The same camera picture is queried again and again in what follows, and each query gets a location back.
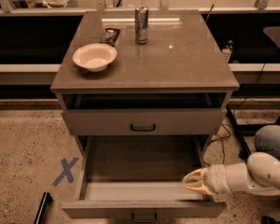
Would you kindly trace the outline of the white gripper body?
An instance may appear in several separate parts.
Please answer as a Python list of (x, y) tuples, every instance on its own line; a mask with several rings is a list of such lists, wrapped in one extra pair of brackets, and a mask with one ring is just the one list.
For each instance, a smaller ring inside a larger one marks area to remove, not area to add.
[(212, 195), (244, 191), (248, 183), (249, 172), (244, 163), (212, 165), (203, 174), (205, 190)]

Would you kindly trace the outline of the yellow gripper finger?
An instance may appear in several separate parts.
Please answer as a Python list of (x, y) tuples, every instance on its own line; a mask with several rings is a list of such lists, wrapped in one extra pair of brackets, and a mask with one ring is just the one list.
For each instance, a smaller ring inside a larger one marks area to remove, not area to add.
[(203, 183), (205, 168), (197, 169), (184, 176), (182, 183), (185, 186), (200, 186)]
[(208, 194), (208, 191), (207, 191), (207, 189), (205, 188), (205, 186), (198, 186), (198, 187), (195, 187), (195, 186), (186, 186), (186, 189), (188, 189), (188, 190), (190, 190), (190, 191), (193, 191), (193, 192), (201, 193), (201, 194), (204, 194), (204, 195), (207, 195), (207, 194)]

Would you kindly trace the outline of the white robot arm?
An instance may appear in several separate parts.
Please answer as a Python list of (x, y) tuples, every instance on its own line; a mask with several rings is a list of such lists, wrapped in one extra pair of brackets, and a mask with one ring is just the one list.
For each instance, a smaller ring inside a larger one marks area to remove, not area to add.
[(258, 196), (280, 196), (280, 161), (270, 154), (255, 152), (246, 162), (214, 164), (187, 174), (182, 183), (204, 195), (245, 192)]

